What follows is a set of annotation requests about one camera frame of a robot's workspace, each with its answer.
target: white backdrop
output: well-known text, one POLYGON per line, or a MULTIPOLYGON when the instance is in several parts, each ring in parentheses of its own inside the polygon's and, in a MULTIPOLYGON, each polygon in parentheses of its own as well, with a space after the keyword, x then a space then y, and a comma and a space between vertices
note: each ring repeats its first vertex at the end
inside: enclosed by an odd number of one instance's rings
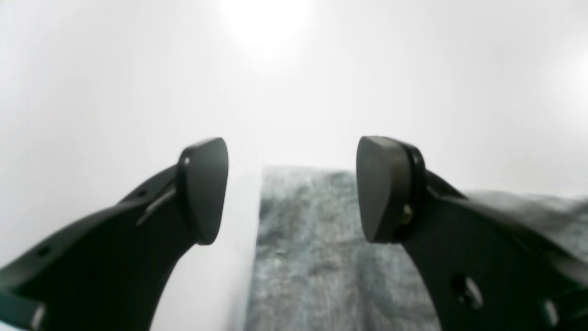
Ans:
POLYGON ((464 190, 586 194, 587 110, 583 0, 0 0, 0 264, 221 136, 219 238, 153 330, 239 329, 263 166, 388 135, 464 190))

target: screw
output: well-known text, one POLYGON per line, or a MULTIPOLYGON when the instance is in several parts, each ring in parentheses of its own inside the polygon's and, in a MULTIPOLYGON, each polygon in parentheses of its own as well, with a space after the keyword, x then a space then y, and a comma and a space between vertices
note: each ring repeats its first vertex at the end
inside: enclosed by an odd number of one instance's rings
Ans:
POLYGON ((402 216, 400 217, 400 223, 409 224, 411 219, 412 219, 412 209, 410 208, 409 205, 405 204, 404 212, 402 213, 402 216))

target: gray fabric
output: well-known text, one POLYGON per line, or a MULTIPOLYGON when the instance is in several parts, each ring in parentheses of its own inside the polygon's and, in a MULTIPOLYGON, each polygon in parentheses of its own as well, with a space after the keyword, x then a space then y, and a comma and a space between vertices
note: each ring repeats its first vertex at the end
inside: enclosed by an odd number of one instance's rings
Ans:
MULTIPOLYGON (((588 257, 588 203, 469 192, 588 257)), ((264 176, 245 330, 428 331, 440 326, 398 245, 365 242, 355 177, 273 168, 264 176)))

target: white surface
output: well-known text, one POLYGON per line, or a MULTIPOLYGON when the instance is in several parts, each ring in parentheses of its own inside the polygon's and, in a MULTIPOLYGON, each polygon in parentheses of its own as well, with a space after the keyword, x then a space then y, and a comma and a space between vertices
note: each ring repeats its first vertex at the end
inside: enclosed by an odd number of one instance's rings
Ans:
POLYGON ((22 331, 22 329, 17 329, 13 326, 0 322, 0 331, 22 331))
POLYGON ((220 236, 153 330, 239 324, 264 164, 351 169, 379 134, 458 188, 585 194, 587 4, 0 0, 0 264, 212 136, 220 236))

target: black plastic arm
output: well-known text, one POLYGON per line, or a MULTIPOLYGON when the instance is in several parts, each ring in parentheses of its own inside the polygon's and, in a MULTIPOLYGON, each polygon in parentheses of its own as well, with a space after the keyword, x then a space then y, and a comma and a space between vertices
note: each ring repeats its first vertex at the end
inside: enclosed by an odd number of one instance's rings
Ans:
POLYGON ((27 330, 149 330, 176 262, 214 242, 227 176, 223 139, 186 148, 117 205, 0 269, 0 320, 27 330))
POLYGON ((469 201, 409 144, 363 137, 357 162, 366 238, 406 249, 443 330, 588 330, 583 261, 469 201))

